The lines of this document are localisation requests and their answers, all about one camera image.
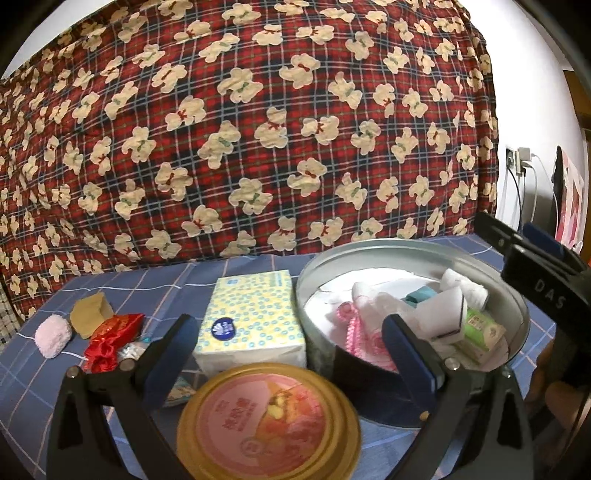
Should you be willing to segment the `red embroidered satin pouch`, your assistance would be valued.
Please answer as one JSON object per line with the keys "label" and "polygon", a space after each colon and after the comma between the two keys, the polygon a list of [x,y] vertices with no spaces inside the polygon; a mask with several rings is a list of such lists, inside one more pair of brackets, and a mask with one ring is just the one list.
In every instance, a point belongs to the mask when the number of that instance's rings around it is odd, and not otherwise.
{"label": "red embroidered satin pouch", "polygon": [[118,365],[118,351],[137,337],[144,318],[141,313],[133,313],[114,315],[105,320],[90,337],[84,352],[85,372],[98,374],[113,371]]}

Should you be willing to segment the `clear bag with cotton swabs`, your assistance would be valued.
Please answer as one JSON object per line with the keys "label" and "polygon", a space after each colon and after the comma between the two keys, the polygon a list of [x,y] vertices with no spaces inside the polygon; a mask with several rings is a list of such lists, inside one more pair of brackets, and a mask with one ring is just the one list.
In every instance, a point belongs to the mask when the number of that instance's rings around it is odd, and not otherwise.
{"label": "clear bag with cotton swabs", "polygon": [[[146,358],[146,351],[155,353],[153,344],[158,345],[160,340],[150,342],[149,338],[141,341],[133,341],[124,345],[117,352],[118,362],[134,360],[140,363]],[[163,353],[156,357],[157,362],[149,368],[144,381],[144,399],[151,409],[173,407],[185,403],[195,393],[195,389],[183,377],[185,372],[178,365],[180,355],[175,346],[167,347]]]}

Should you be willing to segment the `green white tissue packet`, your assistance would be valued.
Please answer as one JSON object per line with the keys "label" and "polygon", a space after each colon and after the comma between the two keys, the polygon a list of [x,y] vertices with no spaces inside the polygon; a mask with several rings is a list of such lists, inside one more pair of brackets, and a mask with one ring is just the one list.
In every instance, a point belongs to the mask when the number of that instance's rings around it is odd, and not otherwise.
{"label": "green white tissue packet", "polygon": [[469,308],[464,337],[455,346],[473,361],[487,362],[505,339],[506,328],[487,314]]}

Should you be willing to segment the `white foam sponge block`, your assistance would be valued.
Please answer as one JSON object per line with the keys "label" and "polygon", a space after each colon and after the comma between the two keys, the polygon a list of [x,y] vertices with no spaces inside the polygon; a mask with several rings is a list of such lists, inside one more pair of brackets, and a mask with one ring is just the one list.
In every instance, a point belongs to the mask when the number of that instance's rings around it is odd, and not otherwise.
{"label": "white foam sponge block", "polygon": [[454,344],[464,339],[468,305],[459,287],[443,291],[420,302],[408,313],[415,335],[426,341]]}

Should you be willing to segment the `pink knitted cloth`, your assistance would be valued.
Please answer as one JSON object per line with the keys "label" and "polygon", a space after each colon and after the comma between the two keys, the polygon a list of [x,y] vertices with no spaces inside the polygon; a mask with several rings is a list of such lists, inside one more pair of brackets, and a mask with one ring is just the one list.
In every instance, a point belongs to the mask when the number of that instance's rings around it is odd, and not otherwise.
{"label": "pink knitted cloth", "polygon": [[383,370],[397,373],[392,357],[388,353],[380,332],[369,335],[365,323],[353,302],[344,302],[335,315],[342,326],[346,326],[345,350],[349,354]]}

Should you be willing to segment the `pink patterned hanging cloth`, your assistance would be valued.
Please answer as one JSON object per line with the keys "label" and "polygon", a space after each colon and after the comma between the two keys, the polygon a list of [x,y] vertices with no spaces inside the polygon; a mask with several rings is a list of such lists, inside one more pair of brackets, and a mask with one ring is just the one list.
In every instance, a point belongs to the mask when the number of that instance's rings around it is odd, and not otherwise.
{"label": "pink patterned hanging cloth", "polygon": [[557,147],[554,187],[558,213],[555,239],[565,247],[580,253],[584,238],[584,181],[560,146]]}

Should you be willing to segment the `tan sponge block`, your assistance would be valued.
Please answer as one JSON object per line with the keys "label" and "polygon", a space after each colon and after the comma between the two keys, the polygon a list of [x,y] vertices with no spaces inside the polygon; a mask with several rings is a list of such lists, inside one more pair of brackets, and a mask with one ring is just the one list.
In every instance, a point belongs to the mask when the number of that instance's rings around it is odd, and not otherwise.
{"label": "tan sponge block", "polygon": [[113,309],[102,292],[78,300],[69,315],[70,323],[82,339],[90,338],[95,330],[113,316]]}

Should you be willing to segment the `pink fluffy pompom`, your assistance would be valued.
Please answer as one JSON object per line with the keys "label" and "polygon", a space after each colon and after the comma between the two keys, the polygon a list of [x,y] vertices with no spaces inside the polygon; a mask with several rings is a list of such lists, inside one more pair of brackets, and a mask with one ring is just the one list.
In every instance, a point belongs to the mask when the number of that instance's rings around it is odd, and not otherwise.
{"label": "pink fluffy pompom", "polygon": [[72,337],[69,321],[61,315],[52,314],[41,322],[34,334],[34,343],[46,359],[55,358]]}

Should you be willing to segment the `round silver metal tin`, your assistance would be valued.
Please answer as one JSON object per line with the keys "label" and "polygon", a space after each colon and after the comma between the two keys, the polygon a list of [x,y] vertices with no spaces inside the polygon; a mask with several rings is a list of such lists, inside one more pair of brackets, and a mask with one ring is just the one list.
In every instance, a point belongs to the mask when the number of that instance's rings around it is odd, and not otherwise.
{"label": "round silver metal tin", "polygon": [[312,258],[301,271],[295,287],[298,319],[307,340],[308,368],[342,390],[356,411],[377,424],[417,429],[422,410],[411,398],[402,377],[381,369],[345,350],[345,335],[327,318],[332,308],[311,301],[315,294],[339,276],[363,270],[408,271],[427,282],[435,281],[452,268],[483,285],[491,294],[487,312],[507,328],[508,359],[522,350],[530,331],[526,301],[500,273],[475,256],[451,246],[420,240],[376,239],[335,247]]}

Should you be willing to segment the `white green checked cloth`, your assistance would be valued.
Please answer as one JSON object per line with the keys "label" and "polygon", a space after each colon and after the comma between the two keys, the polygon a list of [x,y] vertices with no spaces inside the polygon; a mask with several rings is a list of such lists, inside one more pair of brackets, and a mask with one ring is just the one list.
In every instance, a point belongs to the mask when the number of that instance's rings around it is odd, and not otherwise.
{"label": "white green checked cloth", "polygon": [[8,294],[8,287],[4,279],[0,285],[0,342],[4,350],[10,340],[17,335],[23,325],[23,320],[17,314],[13,302]]}

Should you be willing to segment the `yellow dotted tissue pack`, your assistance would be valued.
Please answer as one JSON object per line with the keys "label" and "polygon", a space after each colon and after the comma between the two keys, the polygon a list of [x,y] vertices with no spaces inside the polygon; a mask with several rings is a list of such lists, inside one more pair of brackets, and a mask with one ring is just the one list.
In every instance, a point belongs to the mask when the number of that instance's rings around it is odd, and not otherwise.
{"label": "yellow dotted tissue pack", "polygon": [[252,363],[307,366],[307,345],[297,319],[290,272],[218,279],[193,358],[208,378]]}

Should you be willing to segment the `gold pink tin lid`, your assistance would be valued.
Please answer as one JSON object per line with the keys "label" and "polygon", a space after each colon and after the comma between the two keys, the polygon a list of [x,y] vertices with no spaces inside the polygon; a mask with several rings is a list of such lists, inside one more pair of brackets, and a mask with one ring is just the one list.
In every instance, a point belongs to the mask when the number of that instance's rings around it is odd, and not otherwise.
{"label": "gold pink tin lid", "polygon": [[352,478],[362,432],[331,382],[280,363],[231,368],[184,407],[176,452],[195,479]]}

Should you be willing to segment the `red plaid bear blanket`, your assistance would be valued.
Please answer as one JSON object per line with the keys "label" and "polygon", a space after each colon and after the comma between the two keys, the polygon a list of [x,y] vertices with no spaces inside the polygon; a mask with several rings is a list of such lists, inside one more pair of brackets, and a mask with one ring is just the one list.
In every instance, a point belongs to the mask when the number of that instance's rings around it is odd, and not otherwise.
{"label": "red plaid bear blanket", "polygon": [[1,82],[1,274],[464,235],[497,203],[491,58],[456,1],[114,1]]}

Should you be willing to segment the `white wall charger plug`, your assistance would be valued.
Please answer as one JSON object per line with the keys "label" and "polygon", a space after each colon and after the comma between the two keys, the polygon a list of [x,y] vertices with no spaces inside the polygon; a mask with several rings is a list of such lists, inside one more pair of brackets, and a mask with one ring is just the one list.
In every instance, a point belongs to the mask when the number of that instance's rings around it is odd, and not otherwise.
{"label": "white wall charger plug", "polygon": [[521,169],[531,168],[531,150],[527,147],[520,147],[517,153]]}

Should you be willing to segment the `wall power socket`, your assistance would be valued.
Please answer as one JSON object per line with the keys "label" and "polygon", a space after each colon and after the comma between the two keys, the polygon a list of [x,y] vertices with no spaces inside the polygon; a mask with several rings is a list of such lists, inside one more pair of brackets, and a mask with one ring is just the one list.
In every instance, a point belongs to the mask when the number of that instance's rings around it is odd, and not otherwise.
{"label": "wall power socket", "polygon": [[521,176],[521,162],[518,151],[510,148],[506,149],[506,167],[515,177]]}

